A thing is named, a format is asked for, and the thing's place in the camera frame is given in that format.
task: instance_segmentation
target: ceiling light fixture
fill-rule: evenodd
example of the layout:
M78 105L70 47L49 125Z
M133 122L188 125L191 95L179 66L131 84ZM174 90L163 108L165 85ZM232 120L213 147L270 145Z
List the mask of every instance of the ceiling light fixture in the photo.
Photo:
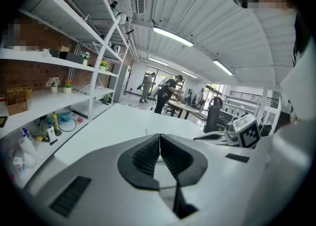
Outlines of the ceiling light fixture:
M153 61L153 62L159 63L159 64L164 65L164 66L168 66L168 65L169 65L168 63L161 62L161 61L158 61L158 60L153 59L153 58L150 58L150 57L148 57L148 59L149 59L150 61Z
M218 67L224 70L228 75L233 76L233 73L230 72L229 69L226 68L219 60L214 60L213 63L215 63Z
M186 74L187 76L190 76L190 77L193 77L193 78L195 78L195 79L197 79L198 77L196 77L196 76L193 76L192 74L190 74L190 73L188 73L188 72L186 72L186 71L181 71L183 74Z
M176 35L174 33L171 33L169 31L167 31L165 29L162 29L162 28L159 28L157 26L153 27L153 31L158 33L158 34L162 34L162 35L165 35L165 36L167 36L169 38L172 38L172 39L174 39L176 41L179 41L179 42L181 42L181 43L183 43L183 44L185 44L187 46L193 46L193 44L194 44L193 42L191 42L189 40L186 40L185 38L182 38L182 37L180 37L180 36L178 36L178 35Z

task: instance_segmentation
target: white desk surface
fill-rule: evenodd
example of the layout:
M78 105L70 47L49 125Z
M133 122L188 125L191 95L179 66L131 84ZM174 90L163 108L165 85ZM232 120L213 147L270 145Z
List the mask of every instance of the white desk surface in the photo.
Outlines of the white desk surface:
M177 102L177 101L169 100L168 104L174 105L174 106L179 107L179 108L186 110L188 112L199 113L199 111L197 111L196 109L192 109L192 108L188 107L187 105L181 104L180 102Z
M93 150L156 133L188 139L203 134L191 121L115 104L69 139L55 157L70 165Z

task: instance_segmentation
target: white wall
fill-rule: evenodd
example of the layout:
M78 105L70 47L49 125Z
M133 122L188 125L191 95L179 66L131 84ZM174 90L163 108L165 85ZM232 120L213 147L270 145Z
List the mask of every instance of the white wall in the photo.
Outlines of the white wall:
M132 93L141 95L143 92L137 90L137 87L142 83L147 70L147 63L133 62L132 71L127 85L127 91L132 88Z
M129 78L127 91L130 91L132 88L132 93L141 95L142 92L140 90L137 90L137 87L142 83L144 75L147 70L147 63L145 62L133 62L132 66L132 72ZM205 84L198 84L195 81L192 81L185 76L183 76L185 79L184 85L183 85L183 91L186 90L186 88L191 88L194 90L194 93L201 92L202 88L205 88Z
M245 86L229 86L229 85L225 86L224 94L230 95L232 90L249 93L249 94L256 94L260 96L262 96L263 94L263 88L245 87ZM268 90L268 97L272 97L272 93L273 93L272 90Z

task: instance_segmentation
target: cardboard box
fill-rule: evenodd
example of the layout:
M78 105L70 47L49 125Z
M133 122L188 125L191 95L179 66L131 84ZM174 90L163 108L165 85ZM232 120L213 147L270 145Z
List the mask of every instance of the cardboard box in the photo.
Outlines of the cardboard box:
M19 92L7 95L6 102L9 116L29 110L25 94L25 92Z
M69 52L70 48L69 47L66 47L66 46L61 46L59 51L60 52Z
M25 92L26 98L32 98L32 87L16 87L6 89L6 94Z

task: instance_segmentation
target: office chair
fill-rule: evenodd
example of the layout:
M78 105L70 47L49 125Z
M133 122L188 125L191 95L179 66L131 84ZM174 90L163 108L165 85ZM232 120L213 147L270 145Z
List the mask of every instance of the office chair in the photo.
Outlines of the office chair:
M220 109L223 107L223 101L220 97L214 97L208 108L206 125L204 126L204 132L217 131L217 122L220 115Z

